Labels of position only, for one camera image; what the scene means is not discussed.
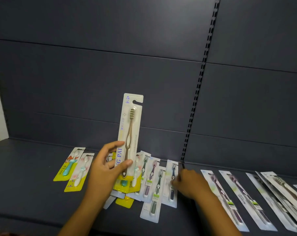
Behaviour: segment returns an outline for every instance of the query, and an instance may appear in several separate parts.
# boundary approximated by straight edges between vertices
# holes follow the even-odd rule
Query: forearm
[[[207,195],[199,194],[195,201],[203,211],[215,236],[241,236],[215,194],[211,192]]]
[[[89,200],[85,197],[72,217],[62,227],[58,236],[88,235],[102,207],[103,202],[101,200]]]

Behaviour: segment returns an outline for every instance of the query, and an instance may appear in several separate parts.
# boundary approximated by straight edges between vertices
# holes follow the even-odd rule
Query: person's left hand
[[[125,169],[132,165],[132,160],[126,160],[117,165],[115,168],[115,159],[106,162],[109,153],[115,152],[117,147],[122,146],[123,141],[107,143],[97,154],[91,164],[88,187],[84,198],[91,201],[100,200],[102,203],[108,199],[117,177]]]

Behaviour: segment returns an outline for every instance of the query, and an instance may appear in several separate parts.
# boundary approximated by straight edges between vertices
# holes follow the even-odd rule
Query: hand
[[[123,144],[123,141],[105,144],[92,162],[88,187],[84,196],[88,201],[100,200],[100,202],[105,203],[119,174],[132,165],[133,161],[130,159],[120,163],[115,168],[115,159],[106,162],[107,155],[116,151],[117,147]]]
[[[171,183],[183,195],[193,200],[201,195],[213,195],[206,179],[194,170],[182,169],[177,179]]]

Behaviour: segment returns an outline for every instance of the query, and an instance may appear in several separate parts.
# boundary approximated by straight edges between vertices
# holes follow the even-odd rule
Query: dark gray panel
[[[87,186],[85,183],[81,191],[65,193],[67,182],[52,181],[71,150],[69,147],[20,140],[1,141],[0,166],[5,166],[6,170],[0,167],[0,213],[63,225],[79,206]],[[158,224],[140,218],[143,202],[134,202],[131,209],[113,203],[107,210],[101,211],[93,229],[134,236],[139,232],[147,236],[156,232],[163,235],[166,232],[170,235],[198,235],[189,203],[180,195],[177,209],[162,206]],[[112,219],[118,216],[125,220],[113,224]]]
[[[119,123],[123,94],[135,93],[144,95],[141,126],[185,132],[200,68],[191,61],[0,40],[4,109]]]
[[[297,74],[207,64],[191,133],[297,147]]]
[[[247,225],[250,232],[242,232],[243,235],[259,235],[259,236],[297,236],[297,233],[291,232],[283,226],[283,224],[280,222],[280,220],[277,218],[277,216],[274,214],[273,210],[269,207],[268,203],[265,201],[265,199],[261,196],[259,191],[256,189],[254,184],[251,182],[251,180],[246,175],[245,171],[240,170],[231,170],[231,169],[225,169],[225,168],[218,168],[218,167],[208,167],[203,165],[194,165],[194,164],[188,164],[185,163],[185,167],[188,170],[195,170],[199,174],[202,174],[200,170],[212,170],[214,174],[217,176],[220,184],[222,185],[223,189],[226,191],[226,194],[229,196],[229,198],[233,201],[235,206],[237,207],[239,214],[241,215],[242,219],[244,220],[245,224]],[[223,176],[220,174],[219,170],[229,170],[233,175],[235,175],[241,185],[245,188],[247,193],[255,199],[258,204],[262,207],[264,210],[266,216],[269,218],[269,220],[273,223],[273,225],[276,227],[278,232],[270,232],[270,231],[264,231],[260,230],[256,223],[253,221],[249,213],[246,211],[240,200],[237,198],[235,193],[232,191],[230,186],[227,184]],[[284,177],[284,180],[291,183],[297,183],[297,178],[288,178]]]
[[[215,0],[0,0],[0,39],[200,61]]]
[[[297,176],[297,147],[190,134],[185,162]]]
[[[221,0],[208,62],[297,72],[297,0]]]
[[[60,228],[58,227],[0,217],[0,232],[11,232],[19,235],[53,236],[57,235],[59,231]]]
[[[5,116],[13,138],[98,150],[118,138],[118,123],[16,111],[6,111]],[[138,150],[180,161],[185,136],[183,132],[140,127]]]

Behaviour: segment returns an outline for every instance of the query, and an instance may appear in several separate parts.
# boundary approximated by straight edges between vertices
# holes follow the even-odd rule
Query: person
[[[115,160],[106,162],[107,155],[116,151],[117,147],[123,144],[123,141],[108,143],[99,151],[91,165],[84,198],[75,213],[62,227],[58,236],[88,235],[93,222],[109,197],[117,177],[133,163],[128,159],[114,167]],[[200,206],[213,235],[241,236],[201,174],[194,170],[183,169],[172,184],[183,195],[193,199]]]

